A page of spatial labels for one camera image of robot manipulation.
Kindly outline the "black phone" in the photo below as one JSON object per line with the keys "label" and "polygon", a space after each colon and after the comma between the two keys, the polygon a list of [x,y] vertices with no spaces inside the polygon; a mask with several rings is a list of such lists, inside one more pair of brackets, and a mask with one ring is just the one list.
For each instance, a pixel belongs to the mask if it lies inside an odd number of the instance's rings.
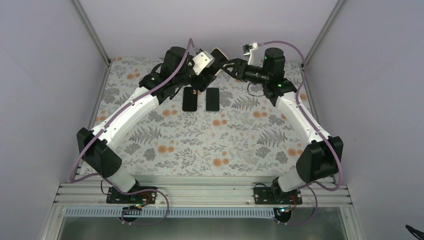
{"label": "black phone", "polygon": [[217,47],[211,51],[211,55],[214,57],[214,62],[209,67],[209,74],[216,75],[221,70],[222,62],[228,61],[228,57]]}

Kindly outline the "black phone case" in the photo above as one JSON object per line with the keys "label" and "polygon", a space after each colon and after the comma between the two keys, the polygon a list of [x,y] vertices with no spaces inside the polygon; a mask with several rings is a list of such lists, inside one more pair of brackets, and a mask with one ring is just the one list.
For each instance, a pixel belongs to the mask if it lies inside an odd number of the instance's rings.
{"label": "black phone case", "polygon": [[196,112],[198,109],[198,91],[193,87],[183,89],[182,110],[184,112]]}

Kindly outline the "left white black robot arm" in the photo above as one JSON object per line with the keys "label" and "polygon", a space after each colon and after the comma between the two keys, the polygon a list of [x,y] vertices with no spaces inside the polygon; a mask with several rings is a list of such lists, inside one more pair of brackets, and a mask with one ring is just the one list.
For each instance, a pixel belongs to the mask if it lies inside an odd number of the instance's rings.
{"label": "left white black robot arm", "polygon": [[186,48],[171,47],[114,113],[92,129],[83,127],[77,132],[79,158],[119,189],[124,201],[134,202],[139,197],[139,183],[125,169],[115,148],[145,115],[172,99],[178,89],[190,85],[203,92],[226,60],[228,57],[218,48],[211,52],[198,50],[192,56]]}

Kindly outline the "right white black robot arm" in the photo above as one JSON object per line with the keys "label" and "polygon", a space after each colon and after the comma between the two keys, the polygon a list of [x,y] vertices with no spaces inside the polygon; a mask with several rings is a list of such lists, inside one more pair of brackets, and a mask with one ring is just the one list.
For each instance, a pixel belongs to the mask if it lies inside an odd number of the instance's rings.
{"label": "right white black robot arm", "polygon": [[297,132],[304,150],[293,170],[273,180],[271,198],[278,204],[290,197],[290,191],[337,174],[341,168],[343,141],[331,136],[306,110],[295,85],[285,78],[285,55],[282,49],[265,50],[262,66],[235,58],[219,63],[231,77],[246,83],[260,84],[264,96],[287,118]]}

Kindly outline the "dark green smartphone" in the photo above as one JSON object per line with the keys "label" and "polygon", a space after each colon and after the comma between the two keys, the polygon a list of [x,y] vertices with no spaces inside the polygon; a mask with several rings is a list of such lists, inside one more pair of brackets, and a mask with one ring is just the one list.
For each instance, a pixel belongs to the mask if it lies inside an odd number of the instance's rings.
{"label": "dark green smartphone", "polygon": [[220,110],[220,90],[216,87],[206,89],[205,110],[218,112]]}

